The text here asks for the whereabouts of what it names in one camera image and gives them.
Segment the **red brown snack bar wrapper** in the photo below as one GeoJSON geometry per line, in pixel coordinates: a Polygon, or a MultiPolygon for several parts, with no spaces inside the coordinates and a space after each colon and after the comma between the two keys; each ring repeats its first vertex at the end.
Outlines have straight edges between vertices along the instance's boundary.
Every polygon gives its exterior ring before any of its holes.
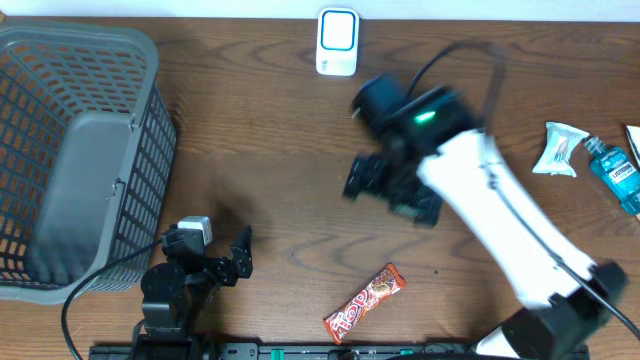
{"type": "Polygon", "coordinates": [[[406,280],[394,264],[388,263],[363,289],[323,320],[334,343],[341,345],[362,317],[405,287],[406,280]]]}

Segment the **teal tissue pack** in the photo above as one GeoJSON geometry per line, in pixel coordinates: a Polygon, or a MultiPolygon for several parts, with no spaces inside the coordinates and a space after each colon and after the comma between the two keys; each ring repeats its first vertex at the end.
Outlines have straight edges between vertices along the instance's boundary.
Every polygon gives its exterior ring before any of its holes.
{"type": "Polygon", "coordinates": [[[559,122],[547,122],[546,130],[546,146],[532,172],[576,177],[570,164],[571,154],[590,133],[559,122]]]}

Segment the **blue mouthwash bottle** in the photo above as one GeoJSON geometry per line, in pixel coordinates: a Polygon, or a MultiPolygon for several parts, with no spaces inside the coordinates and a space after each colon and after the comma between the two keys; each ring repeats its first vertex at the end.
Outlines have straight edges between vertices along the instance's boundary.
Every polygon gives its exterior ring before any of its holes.
{"type": "Polygon", "coordinates": [[[639,171],[619,147],[607,146],[599,137],[584,142],[591,154],[591,171],[616,196],[620,206],[631,216],[639,216],[639,171]]]}

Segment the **yellow chips bag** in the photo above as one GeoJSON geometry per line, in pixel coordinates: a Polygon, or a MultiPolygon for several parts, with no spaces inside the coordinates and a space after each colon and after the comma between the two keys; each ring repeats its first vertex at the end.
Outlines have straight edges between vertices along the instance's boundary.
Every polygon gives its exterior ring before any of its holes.
{"type": "Polygon", "coordinates": [[[640,127],[627,125],[626,135],[636,163],[640,165],[640,127]]]}

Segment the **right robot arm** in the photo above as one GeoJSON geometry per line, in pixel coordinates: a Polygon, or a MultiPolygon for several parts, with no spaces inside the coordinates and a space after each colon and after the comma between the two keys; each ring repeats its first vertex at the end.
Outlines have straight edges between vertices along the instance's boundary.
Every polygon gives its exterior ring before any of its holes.
{"type": "Polygon", "coordinates": [[[382,75],[360,89],[352,108],[381,151],[355,159],[344,195],[384,199],[427,225],[450,206],[519,300],[519,311],[474,345],[476,356],[567,359],[617,314],[624,270],[595,262],[555,227],[455,91],[437,87],[412,98],[382,75]]]}

